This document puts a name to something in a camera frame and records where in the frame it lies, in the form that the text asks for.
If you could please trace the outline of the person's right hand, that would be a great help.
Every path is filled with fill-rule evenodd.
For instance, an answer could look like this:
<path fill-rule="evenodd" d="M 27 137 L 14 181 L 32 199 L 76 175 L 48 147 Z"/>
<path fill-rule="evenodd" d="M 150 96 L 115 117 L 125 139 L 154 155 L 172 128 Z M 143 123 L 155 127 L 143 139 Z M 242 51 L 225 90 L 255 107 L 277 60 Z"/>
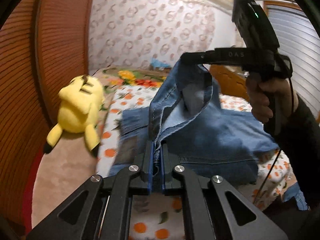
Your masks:
<path fill-rule="evenodd" d="M 273 118 L 271 101 L 279 99 L 281 122 L 285 123 L 298 107 L 298 95 L 288 80 L 272 79 L 262 82 L 259 75 L 249 75 L 246 79 L 247 94 L 253 116 L 266 124 Z"/>

